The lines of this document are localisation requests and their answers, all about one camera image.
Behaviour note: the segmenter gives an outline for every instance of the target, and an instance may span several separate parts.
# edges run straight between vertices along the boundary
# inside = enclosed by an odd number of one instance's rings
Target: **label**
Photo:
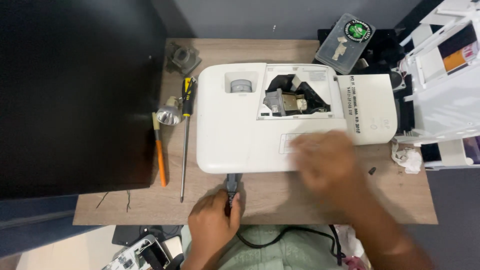
[[[350,87],[347,87],[347,108],[348,108],[348,115],[351,115],[352,117],[354,117],[355,132],[361,133],[357,90],[355,88],[354,76],[350,76]]]
[[[308,77],[311,81],[325,81],[327,79],[325,71],[308,71]]]
[[[372,28],[360,20],[349,21],[344,28],[345,35],[352,41],[365,42],[372,37]]]

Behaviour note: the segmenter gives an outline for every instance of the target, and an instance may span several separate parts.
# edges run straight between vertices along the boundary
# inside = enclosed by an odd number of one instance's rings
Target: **gray wall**
[[[317,39],[344,13],[393,28],[420,0],[152,0],[169,37]]]

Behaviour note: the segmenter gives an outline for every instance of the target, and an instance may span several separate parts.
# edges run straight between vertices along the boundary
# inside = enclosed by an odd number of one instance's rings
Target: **screwdriver shaft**
[[[183,136],[183,166],[181,170],[181,194],[180,203],[183,202],[183,192],[185,190],[185,174],[187,168],[187,149],[188,149],[188,131],[190,127],[190,116],[185,117],[185,135]]]

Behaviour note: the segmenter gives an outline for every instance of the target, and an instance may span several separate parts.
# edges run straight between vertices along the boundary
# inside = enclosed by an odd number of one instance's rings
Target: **screwdriver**
[[[185,173],[187,167],[188,131],[190,127],[190,116],[193,114],[193,100],[195,99],[195,78],[185,78],[182,84],[182,114],[185,116],[185,135],[183,136],[183,167],[181,170],[181,194],[180,203],[183,202],[185,190]]]

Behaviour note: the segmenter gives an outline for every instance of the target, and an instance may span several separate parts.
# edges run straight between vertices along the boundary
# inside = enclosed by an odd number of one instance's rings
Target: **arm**
[[[227,192],[220,189],[193,207],[188,217],[192,246],[181,270],[217,269],[222,248],[240,227],[240,194],[233,197],[230,217],[225,215],[227,200]]]
[[[305,185],[349,219],[377,270],[428,270],[427,254],[403,231],[369,191],[345,133],[299,136],[292,156]]]

